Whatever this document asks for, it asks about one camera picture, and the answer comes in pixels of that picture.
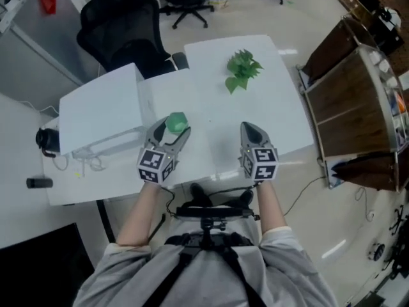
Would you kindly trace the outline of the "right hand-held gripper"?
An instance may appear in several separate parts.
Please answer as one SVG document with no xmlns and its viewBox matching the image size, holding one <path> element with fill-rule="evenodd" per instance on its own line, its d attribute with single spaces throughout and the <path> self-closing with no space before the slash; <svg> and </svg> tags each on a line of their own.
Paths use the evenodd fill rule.
<svg viewBox="0 0 409 307">
<path fill-rule="evenodd" d="M 271 146 L 268 134 L 253 123 L 242 122 L 240 142 L 239 160 L 245 177 L 254 182 L 273 180 L 278 170 L 279 160 L 277 150 Z"/>
</svg>

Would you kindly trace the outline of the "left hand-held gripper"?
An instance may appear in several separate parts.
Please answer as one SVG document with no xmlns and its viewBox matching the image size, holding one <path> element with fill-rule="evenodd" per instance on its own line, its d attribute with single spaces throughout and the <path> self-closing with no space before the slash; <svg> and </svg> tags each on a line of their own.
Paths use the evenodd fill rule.
<svg viewBox="0 0 409 307">
<path fill-rule="evenodd" d="M 146 132 L 146 143 L 137 162 L 139 178 L 145 182 L 163 184 L 175 170 L 177 156 L 190 137 L 191 127 L 187 127 L 172 143 L 161 145 L 167 119 L 160 119 Z"/>
</svg>

